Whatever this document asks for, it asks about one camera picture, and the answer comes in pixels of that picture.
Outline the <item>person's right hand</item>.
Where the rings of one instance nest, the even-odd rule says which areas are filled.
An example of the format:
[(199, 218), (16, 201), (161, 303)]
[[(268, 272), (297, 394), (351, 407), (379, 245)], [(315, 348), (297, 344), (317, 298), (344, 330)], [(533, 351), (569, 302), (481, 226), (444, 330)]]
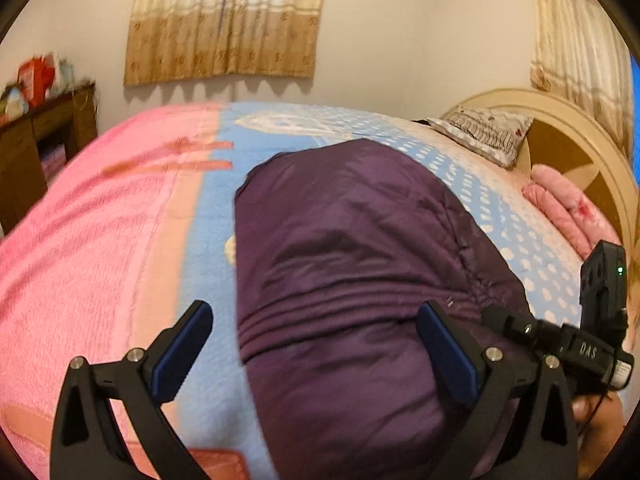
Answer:
[(589, 479), (602, 465), (623, 430), (623, 405), (615, 392), (606, 396), (578, 396), (572, 404), (574, 419), (585, 429), (578, 451), (578, 478)]

